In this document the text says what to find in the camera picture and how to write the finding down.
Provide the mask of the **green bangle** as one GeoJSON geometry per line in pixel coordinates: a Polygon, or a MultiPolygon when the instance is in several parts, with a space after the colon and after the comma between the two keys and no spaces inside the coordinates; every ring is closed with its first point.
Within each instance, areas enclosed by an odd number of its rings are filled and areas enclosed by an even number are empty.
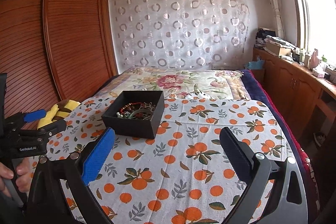
{"type": "Polygon", "coordinates": [[[129,119],[150,120],[154,112],[145,109],[138,109],[129,115],[129,119]]]}

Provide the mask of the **silver bangle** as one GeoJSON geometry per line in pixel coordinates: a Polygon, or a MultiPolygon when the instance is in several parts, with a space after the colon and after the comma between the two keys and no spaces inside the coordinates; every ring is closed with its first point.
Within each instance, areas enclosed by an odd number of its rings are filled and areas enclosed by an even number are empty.
{"type": "Polygon", "coordinates": [[[156,105],[151,103],[151,102],[149,102],[149,103],[144,102],[142,104],[142,108],[145,109],[145,110],[149,110],[151,112],[154,112],[154,110],[156,108],[156,105]]]}

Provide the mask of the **black jewelry box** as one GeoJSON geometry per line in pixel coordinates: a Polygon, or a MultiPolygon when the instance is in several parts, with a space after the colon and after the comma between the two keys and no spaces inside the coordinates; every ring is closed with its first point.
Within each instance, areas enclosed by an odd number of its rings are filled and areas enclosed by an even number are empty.
{"type": "Polygon", "coordinates": [[[123,91],[102,115],[117,135],[154,139],[164,111],[160,90],[123,91]]]}

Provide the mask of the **red wooden wardrobe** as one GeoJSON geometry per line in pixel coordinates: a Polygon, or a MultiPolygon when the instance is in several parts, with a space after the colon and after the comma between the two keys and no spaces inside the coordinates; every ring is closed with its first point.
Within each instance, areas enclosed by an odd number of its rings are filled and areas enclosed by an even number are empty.
{"type": "Polygon", "coordinates": [[[117,74],[108,0],[1,0],[4,116],[83,101],[117,74]]]}

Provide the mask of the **orange print bedsheet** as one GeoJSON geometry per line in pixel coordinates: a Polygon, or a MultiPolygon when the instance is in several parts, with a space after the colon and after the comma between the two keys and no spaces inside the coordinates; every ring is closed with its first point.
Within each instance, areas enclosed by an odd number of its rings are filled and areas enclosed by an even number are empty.
{"type": "Polygon", "coordinates": [[[219,143],[224,127],[271,160],[292,154],[264,102],[169,98],[156,137],[117,136],[89,188],[114,223],[221,223],[246,188],[219,143]]]}

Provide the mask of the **wooden side cabinet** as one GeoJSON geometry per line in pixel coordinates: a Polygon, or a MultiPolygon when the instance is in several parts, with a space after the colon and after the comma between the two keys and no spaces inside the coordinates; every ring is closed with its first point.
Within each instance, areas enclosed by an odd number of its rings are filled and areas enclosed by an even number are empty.
{"type": "Polygon", "coordinates": [[[321,147],[335,149],[335,85],[313,76],[298,63],[254,48],[253,60],[258,57],[265,61],[262,87],[300,145],[307,145],[313,133],[321,130],[324,122],[330,122],[321,147]]]}

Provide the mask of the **dark blue blanket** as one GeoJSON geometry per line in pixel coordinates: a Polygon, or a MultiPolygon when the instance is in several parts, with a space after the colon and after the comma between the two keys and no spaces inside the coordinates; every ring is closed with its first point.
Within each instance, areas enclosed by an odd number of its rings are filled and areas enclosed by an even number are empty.
{"type": "Polygon", "coordinates": [[[306,190],[308,215],[310,218],[315,219],[319,215],[320,211],[319,194],[315,181],[314,170],[308,155],[301,148],[299,142],[296,141],[286,121],[277,110],[270,96],[262,88],[261,84],[255,79],[252,71],[248,69],[242,69],[240,72],[243,73],[241,80],[250,97],[253,100],[261,101],[262,103],[266,104],[280,125],[280,128],[282,129],[286,140],[288,141],[289,147],[291,148],[291,151],[297,160],[298,167],[301,172],[303,184],[306,190]]]}

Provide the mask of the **teal cloth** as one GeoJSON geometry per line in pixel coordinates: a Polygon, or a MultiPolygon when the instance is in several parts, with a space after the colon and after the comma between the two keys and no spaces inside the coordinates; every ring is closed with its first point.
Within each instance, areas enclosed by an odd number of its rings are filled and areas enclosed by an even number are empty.
{"type": "Polygon", "coordinates": [[[244,65],[244,68],[249,70],[262,70],[264,67],[264,63],[265,61],[260,59],[260,57],[258,56],[256,61],[250,61],[246,63],[246,65],[244,65]]]}

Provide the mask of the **pink figurine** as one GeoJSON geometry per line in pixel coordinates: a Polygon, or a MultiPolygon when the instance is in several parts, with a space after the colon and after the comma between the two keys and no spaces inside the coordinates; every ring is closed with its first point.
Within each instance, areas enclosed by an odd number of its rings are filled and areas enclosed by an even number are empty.
{"type": "Polygon", "coordinates": [[[318,67],[320,64],[320,59],[318,56],[318,49],[315,48],[313,53],[311,54],[310,61],[309,61],[309,69],[313,70],[314,68],[318,67]]]}

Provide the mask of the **clutter pile on cabinet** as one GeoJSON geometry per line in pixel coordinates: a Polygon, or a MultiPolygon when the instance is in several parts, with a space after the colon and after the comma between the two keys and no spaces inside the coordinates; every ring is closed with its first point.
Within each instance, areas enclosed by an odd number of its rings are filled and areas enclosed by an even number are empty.
{"type": "Polygon", "coordinates": [[[273,30],[262,27],[257,29],[255,47],[278,57],[297,53],[295,45],[276,36],[276,32],[273,30]]]}

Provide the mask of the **circle pattern curtain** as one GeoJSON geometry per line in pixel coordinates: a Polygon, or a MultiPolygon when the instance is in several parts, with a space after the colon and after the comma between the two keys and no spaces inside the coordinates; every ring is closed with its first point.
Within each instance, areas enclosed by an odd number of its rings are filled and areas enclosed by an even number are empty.
{"type": "Polygon", "coordinates": [[[117,66],[237,69],[249,29],[245,0],[110,0],[117,66]]]}

